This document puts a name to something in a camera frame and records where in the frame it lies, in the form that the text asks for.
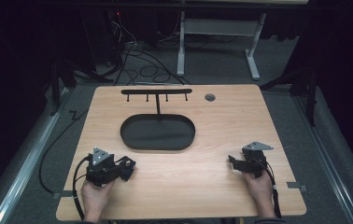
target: circular hole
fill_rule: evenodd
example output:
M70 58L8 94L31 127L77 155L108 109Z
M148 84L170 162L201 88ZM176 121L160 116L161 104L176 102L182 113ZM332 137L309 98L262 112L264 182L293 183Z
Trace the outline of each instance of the circular hole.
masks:
M209 101L209 102L212 102L212 101L215 100L215 95L209 93L209 94L207 94L207 95L205 96L205 99L206 99L207 101Z

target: black cable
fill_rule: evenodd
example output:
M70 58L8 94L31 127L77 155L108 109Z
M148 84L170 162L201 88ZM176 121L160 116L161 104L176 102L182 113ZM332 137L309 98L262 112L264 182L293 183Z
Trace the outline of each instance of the black cable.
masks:
M265 167L263 164L261 164L258 160L256 160L255 158L252 158L255 162L257 162L263 169L264 171L266 171L266 173L270 176L270 179L272 181L272 187L273 187L273 201L275 202L275 215L278 218L281 218L281 211L279 208L279 202L278 202L278 191L276 190L276 184L275 184L275 176L273 173L273 169L270 166L269 162L266 162L266 164L270 167L270 169L272 170L272 174L270 173L269 169L267 169L267 167Z
M193 37L202 37L203 35L188 35L187 37L190 37L191 39L193 38ZM207 38L205 38L205 37L202 37L201 39L199 39L199 40L197 40L197 41L195 41L195 42L199 42L199 41L201 41L201 40L204 40L204 43L202 43L200 46L198 46L198 47L192 47L192 46L189 46L189 44L187 43L187 42L185 42L185 47L186 48L188 48L188 49L201 49L201 48L203 48L207 43L208 43L208 39Z
M132 47L133 47L133 45L131 45L131 46L127 49L127 53L126 53L126 55L124 56L123 65L121 66L121 69L120 69L120 71L119 71L119 73L118 73L118 76L116 77L115 82L113 83L114 86L116 86L116 85L118 84L118 82L119 82L119 78L120 78L120 76L121 76L121 73L123 72L124 66L125 66L126 63L127 63L127 56L129 55L129 52L130 52L130 50L131 50Z
M83 220L83 218L84 218L84 213L83 213L83 210L81 209L80 201L78 200L77 175L78 175L78 169L80 168L81 164L83 164L83 162L85 162L85 161L89 161L91 158L92 158L92 155L89 155L89 156L83 158L83 160L81 160L79 162L77 168L75 169L74 178L72 180L72 195L74 196L75 206L78 210L78 214L80 215L81 220Z
M76 117L58 136L56 139L54 139L54 141L51 142L51 144L49 145L48 148L46 148L42 158L40 159L40 163L39 163L39 174L38 174L38 178L39 178L39 183L40 186L42 186L42 188L47 191L50 194L54 194L54 191L49 189L45 183L43 182L43 177L42 177L42 167L43 167L43 162L46 158L46 156L49 153L49 150L54 146L54 144L61 138L61 136L63 136L63 134L80 118L82 118L87 112L89 111L89 109L85 110L83 113L81 113L78 117Z
M163 79L163 80L158 80L160 77L162 77L162 76L167 76L167 78L166 79ZM159 75L157 75L157 76L155 76L154 78L153 78L153 81L155 82L155 83L164 83L164 82L166 82L166 81L168 81L170 79L170 75L169 74L159 74Z
M242 38L242 36L240 36L240 35L233 35L233 37L230 38L229 40L221 40L221 39L212 38L212 36L218 36L218 35L209 35L207 37L207 39L209 41L214 42L214 43L232 43L232 42L237 41L238 39Z
M89 76L89 75L87 75L87 74L86 74L87 76L82 76L82 75L79 75L79 74L77 74L77 73L74 73L74 76L77 77L77 78L86 80L86 81L97 80L97 81L102 81L102 82L104 82L104 79L103 79L103 78L106 78L106 77L109 77L109 76L115 74L119 69L121 69L121 67L122 67L122 58L119 57L119 58L116 60L116 63L115 63L115 65L113 66L113 68L112 68L111 70L109 70L109 71L103 73L102 75L97 74L97 76L98 76L99 78L93 77L93 76Z
M131 72L135 72L135 77L132 77ZM133 85L135 86L134 80L138 77L138 72L135 70L124 70L125 73L127 73L127 75L130 77L130 81L127 83L127 86L130 85L130 83L133 83Z
M149 75L144 75L144 70L146 70L147 68L155 68L155 71L153 72L153 74L149 74ZM148 66L144 66L141 68L141 70L139 70L139 74L142 76L142 77L154 77L156 74L159 73L159 67L156 66L155 64L154 65L148 65Z
M81 175L80 177L78 177L77 182L78 182L78 180L80 180L80 179L83 178L84 176L86 176L86 175Z
M81 71L83 72L84 74L88 75L89 77L92 77L92 78L95 78L99 81L103 81L103 82L113 82L113 79L109 79L109 78L106 78L106 77L102 77L96 73L94 73L93 71L90 71L90 70L86 70L85 68L83 68L82 66L76 64L76 63L73 63L67 59L63 59L63 63L64 65L67 65L71 71L73 70L78 70L78 71Z
M174 36L173 38L169 38L164 41L158 42L159 45L165 46L165 47L175 47L179 46L179 39L176 39L179 35Z
M152 56L152 55L150 55L150 54L148 54L148 53L146 53L146 52L144 52L144 51L137 50L137 49L135 49L135 50L133 50L133 51L140 52L140 53L145 54L145 55L149 56L150 58L154 59L157 63L159 63L159 64L162 66L162 69L163 69L168 75L170 75L171 77L175 78L177 81L180 82L180 84L185 85L185 83L183 82L183 81L185 81L186 83L188 83L188 84L190 85L189 81L188 81L186 78L184 78L184 77L178 77L178 76L174 75L172 72L170 72L170 71L165 67L165 65L164 65L162 62L160 62L160 61L159 61L158 59L156 59L154 56Z

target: human hand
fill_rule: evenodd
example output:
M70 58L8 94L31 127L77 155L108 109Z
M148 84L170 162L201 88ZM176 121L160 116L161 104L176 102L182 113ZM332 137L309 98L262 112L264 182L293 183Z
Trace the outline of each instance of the human hand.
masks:
M270 176L263 173L260 177L255 178L254 174L243 173L243 177L247 181L249 194L256 203L259 217L275 217Z
M81 197L84 203L84 221L99 223L101 215L109 201L109 192L115 185L115 180L103 187L97 187L92 182L85 180L81 187Z

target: wrist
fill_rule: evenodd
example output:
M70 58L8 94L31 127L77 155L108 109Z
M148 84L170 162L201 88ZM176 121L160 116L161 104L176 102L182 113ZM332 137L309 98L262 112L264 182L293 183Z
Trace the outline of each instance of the wrist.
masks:
M260 218L275 217L275 210L271 201L258 201L256 203L258 216Z
M83 220L92 223L101 223L101 214L98 212L86 212Z

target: metal rail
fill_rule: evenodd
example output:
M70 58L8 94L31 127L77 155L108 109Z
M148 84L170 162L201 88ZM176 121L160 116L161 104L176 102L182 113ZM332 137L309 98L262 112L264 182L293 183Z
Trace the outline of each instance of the metal rail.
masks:
M329 178L331 182L332 188L334 193L339 200L340 205L342 206L343 211L345 212L346 218L348 219L349 223L353 223L353 202L349 195L349 192L343 183L342 179L340 178L339 174L337 173L336 168L333 165L331 157L329 156L327 149L323 145L319 134L315 127L311 126L309 120L305 115L305 107L302 99L300 97L293 97L293 102L295 103L296 107L300 111L302 118L304 120L305 125L307 126L315 144L318 156L320 158L320 162L324 168L325 174Z
M0 205L0 223L7 223L7 219L19 201L28 181L32 175L32 172L35 169L37 161L42 154L42 151L49 139L52 129L55 126L58 118L60 117L60 111L63 109L67 97L70 95L70 92L67 89L64 89L63 96L64 100L61 106L59 107L58 112L49 117L45 122L45 127L43 129L42 134L35 141L33 148L25 159L24 164L22 165L19 173L17 174L14 182L11 184L10 189L7 192L5 199L2 201Z

